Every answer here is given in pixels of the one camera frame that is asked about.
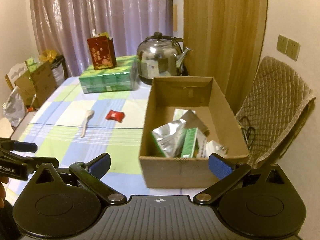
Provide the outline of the person's hand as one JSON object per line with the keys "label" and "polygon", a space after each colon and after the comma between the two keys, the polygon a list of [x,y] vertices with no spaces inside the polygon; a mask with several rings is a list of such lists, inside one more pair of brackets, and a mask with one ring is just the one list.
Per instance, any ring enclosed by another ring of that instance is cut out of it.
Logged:
{"label": "person's hand", "polygon": [[9,182],[8,177],[0,177],[0,208],[2,209],[4,207],[4,200],[6,198],[6,191],[4,184],[7,184]]}

